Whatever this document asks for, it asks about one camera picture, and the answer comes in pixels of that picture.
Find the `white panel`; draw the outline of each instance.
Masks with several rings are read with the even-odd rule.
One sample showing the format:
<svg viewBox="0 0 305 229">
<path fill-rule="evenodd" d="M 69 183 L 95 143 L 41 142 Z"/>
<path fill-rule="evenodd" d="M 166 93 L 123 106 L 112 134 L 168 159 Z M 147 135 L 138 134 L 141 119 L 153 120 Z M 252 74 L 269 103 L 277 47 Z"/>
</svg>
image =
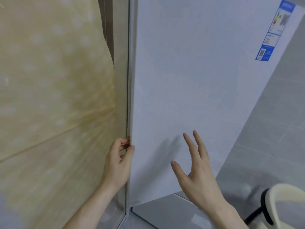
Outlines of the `white panel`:
<svg viewBox="0 0 305 229">
<path fill-rule="evenodd" d="M 296 30 L 296 6 L 268 62 L 255 60 L 281 0 L 138 0 L 131 206 L 180 191 L 182 133 L 196 129 L 217 175 Z"/>
</svg>

